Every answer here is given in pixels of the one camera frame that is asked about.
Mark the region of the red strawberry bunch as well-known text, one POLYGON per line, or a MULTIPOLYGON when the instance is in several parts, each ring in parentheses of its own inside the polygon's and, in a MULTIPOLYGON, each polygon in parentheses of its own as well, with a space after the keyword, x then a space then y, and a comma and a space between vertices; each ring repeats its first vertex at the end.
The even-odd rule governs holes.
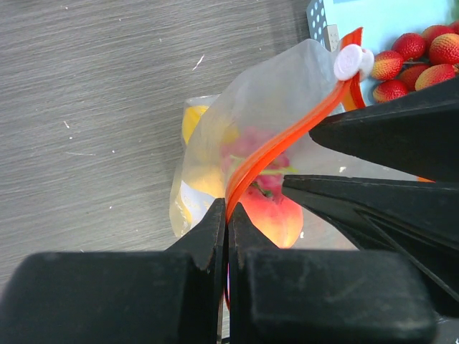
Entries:
POLYGON ((376 103, 404 97, 458 76, 458 21, 398 37, 375 56, 371 77, 376 103))

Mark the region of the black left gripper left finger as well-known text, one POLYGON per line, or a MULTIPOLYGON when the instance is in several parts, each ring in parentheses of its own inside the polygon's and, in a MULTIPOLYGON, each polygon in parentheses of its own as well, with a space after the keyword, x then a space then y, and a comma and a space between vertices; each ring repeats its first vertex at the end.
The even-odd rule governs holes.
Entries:
POLYGON ((225 204, 163 251, 40 252, 1 296, 3 343, 220 343, 225 204))

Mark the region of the purple grape bunch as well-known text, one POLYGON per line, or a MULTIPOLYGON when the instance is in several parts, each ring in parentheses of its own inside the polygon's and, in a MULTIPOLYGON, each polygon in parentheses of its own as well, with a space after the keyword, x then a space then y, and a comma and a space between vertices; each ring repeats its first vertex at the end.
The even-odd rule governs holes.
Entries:
POLYGON ((281 187, 294 171, 287 153, 293 131, 275 134, 255 126, 230 130, 219 149, 225 199, 236 202, 253 184, 265 190, 281 187))

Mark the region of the clear zip top bag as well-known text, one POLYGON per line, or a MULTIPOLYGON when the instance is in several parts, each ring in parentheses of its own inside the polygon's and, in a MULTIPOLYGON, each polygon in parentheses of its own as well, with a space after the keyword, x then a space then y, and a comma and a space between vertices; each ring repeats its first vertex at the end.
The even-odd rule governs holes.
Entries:
POLYGON ((361 82, 373 66, 362 28, 326 49, 314 39, 251 67, 220 94, 185 102, 184 156, 171 187, 177 237, 193 229, 216 199, 241 203, 250 221, 282 249, 353 250, 333 226, 281 193, 287 175, 324 174, 412 180, 413 175, 323 148, 308 132, 277 150, 289 128, 363 108, 361 82))

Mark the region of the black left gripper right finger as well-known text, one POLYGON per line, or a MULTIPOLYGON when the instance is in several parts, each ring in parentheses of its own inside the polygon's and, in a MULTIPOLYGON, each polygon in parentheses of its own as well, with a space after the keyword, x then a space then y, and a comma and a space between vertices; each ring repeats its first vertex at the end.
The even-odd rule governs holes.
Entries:
POLYGON ((280 249, 242 206, 229 235, 232 343, 431 343, 435 312, 417 270, 379 250, 280 249))

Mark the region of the orange pink peach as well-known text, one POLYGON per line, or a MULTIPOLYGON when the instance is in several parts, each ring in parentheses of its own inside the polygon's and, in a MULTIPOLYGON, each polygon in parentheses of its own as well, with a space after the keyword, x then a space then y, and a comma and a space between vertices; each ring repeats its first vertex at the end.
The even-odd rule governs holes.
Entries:
POLYGON ((303 230, 303 208, 282 194, 251 185, 240 198, 250 221, 280 248, 292 247, 303 230))

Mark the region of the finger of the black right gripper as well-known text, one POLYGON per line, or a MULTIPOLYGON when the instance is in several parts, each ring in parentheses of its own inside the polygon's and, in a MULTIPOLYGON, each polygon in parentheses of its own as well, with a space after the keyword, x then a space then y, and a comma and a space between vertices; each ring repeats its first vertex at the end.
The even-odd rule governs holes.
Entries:
POLYGON ((397 252, 422 273, 432 303, 458 316, 458 184, 286 176, 283 194, 360 250, 397 252))
POLYGON ((458 78, 390 102, 333 115, 317 144, 431 181, 458 181, 458 78))

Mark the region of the yellow apple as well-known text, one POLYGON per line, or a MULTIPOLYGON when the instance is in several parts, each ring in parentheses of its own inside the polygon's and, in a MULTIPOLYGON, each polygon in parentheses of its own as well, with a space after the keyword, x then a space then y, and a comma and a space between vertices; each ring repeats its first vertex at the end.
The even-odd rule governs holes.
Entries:
POLYGON ((187 145, 189 139, 198 125, 201 117, 209 107, 206 105, 193 105, 184 109, 183 120, 181 124, 181 134, 184 143, 187 145))

